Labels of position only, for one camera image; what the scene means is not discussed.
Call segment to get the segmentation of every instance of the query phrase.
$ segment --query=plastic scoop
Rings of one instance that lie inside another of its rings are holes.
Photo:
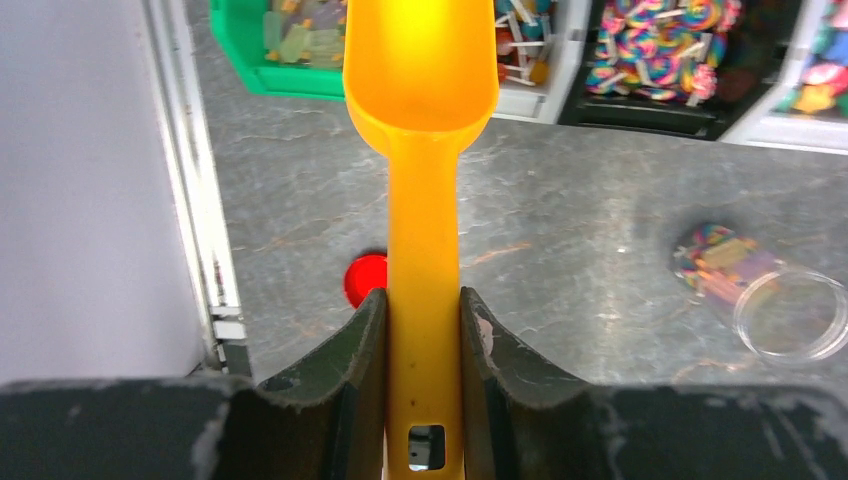
[[[347,20],[348,110],[389,159],[389,478],[462,478],[456,165],[497,103],[492,3],[352,0]],[[434,425],[444,466],[412,471],[409,431]]]

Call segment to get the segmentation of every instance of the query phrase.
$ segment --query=white wall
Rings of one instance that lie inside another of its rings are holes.
[[[202,357],[133,3],[0,15],[0,383]]]

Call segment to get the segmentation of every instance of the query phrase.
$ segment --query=red circular object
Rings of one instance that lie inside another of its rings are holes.
[[[372,288],[386,288],[388,276],[385,254],[369,253],[357,258],[345,272],[344,289],[347,301],[353,308],[359,308]]]

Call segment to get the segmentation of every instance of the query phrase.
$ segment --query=clear plastic jar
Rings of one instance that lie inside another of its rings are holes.
[[[674,253],[676,274],[765,360],[822,360],[848,343],[845,287],[782,260],[716,224],[698,227]]]

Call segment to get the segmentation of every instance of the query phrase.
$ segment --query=gray marble countertop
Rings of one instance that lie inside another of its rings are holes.
[[[344,104],[248,94],[208,2],[187,4],[263,379],[351,315],[344,270],[386,245],[386,161]],[[848,280],[848,158],[493,120],[457,189],[462,283],[561,368],[601,384],[813,384],[848,401],[845,355],[765,365],[667,268],[676,238],[721,220]]]

